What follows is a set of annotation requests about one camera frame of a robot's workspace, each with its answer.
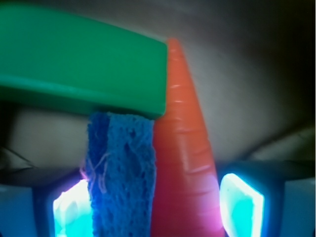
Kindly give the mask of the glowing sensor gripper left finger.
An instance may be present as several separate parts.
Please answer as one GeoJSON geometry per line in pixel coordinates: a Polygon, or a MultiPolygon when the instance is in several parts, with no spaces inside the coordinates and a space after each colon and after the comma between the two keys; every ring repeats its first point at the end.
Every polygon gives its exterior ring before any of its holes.
{"type": "Polygon", "coordinates": [[[0,181],[2,237],[90,237],[87,182],[78,172],[0,181]]]}

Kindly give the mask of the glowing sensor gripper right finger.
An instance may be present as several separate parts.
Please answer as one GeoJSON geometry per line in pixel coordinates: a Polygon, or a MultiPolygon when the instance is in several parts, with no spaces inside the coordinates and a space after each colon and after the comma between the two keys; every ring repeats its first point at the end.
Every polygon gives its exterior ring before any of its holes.
{"type": "Polygon", "coordinates": [[[314,237],[315,162],[239,161],[220,176],[226,237],[314,237]]]}

